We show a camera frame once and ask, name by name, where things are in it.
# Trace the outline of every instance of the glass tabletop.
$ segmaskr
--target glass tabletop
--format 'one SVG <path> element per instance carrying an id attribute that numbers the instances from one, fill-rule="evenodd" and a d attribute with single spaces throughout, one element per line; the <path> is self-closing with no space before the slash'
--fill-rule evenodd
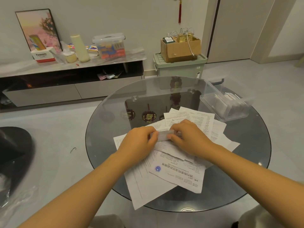
<path id="1" fill-rule="evenodd" d="M 93 168 L 116 152 L 113 137 L 149 124 L 142 118 L 149 111 L 156 114 L 153 122 L 163 119 L 163 114 L 171 108 L 178 110 L 181 106 L 210 112 L 200 100 L 204 88 L 205 81 L 202 79 L 164 76 L 139 80 L 113 92 L 96 108 L 87 127 L 86 149 Z M 267 127 L 258 112 L 251 108 L 248 117 L 226 124 L 224 134 L 230 140 L 240 143 L 234 153 L 268 167 L 271 142 Z M 120 177 L 113 190 L 131 200 L 124 176 Z M 225 206 L 245 194 L 222 170 L 212 166 L 205 172 L 200 194 L 177 186 L 145 206 L 172 212 L 205 211 Z"/>

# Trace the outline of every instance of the door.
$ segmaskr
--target door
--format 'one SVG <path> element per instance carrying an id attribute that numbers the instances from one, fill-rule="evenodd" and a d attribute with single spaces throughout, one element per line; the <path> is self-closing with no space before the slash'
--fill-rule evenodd
<path id="1" fill-rule="evenodd" d="M 249 59 L 274 0 L 218 0 L 208 63 Z"/>

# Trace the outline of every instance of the picture frame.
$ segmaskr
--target picture frame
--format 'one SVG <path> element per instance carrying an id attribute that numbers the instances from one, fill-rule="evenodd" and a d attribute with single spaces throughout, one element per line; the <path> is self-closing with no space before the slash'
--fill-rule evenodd
<path id="1" fill-rule="evenodd" d="M 40 44 L 40 47 L 54 47 L 57 53 L 62 51 L 50 9 L 15 11 L 15 14 L 30 51 L 37 49 L 37 44 L 39 46 L 40 42 L 43 44 Z"/>

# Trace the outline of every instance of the forearm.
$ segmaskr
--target forearm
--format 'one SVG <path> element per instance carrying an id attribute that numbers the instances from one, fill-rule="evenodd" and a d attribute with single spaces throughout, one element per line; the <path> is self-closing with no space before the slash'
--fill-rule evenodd
<path id="1" fill-rule="evenodd" d="M 304 227 L 304 186 L 222 146 L 206 159 L 217 165 L 286 227 Z"/>
<path id="2" fill-rule="evenodd" d="M 87 228 L 118 178 L 128 167 L 112 154 L 103 164 L 68 188 L 19 228 Z"/>

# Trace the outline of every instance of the clear plastic container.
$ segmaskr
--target clear plastic container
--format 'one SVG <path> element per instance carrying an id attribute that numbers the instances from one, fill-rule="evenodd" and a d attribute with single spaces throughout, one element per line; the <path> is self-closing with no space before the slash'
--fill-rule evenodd
<path id="1" fill-rule="evenodd" d="M 95 36 L 92 40 L 96 44 L 102 59 L 124 57 L 126 55 L 123 40 L 126 37 L 122 33 L 105 34 Z"/>
<path id="2" fill-rule="evenodd" d="M 200 99 L 221 122 L 245 118 L 256 93 L 229 76 L 205 80 Z"/>

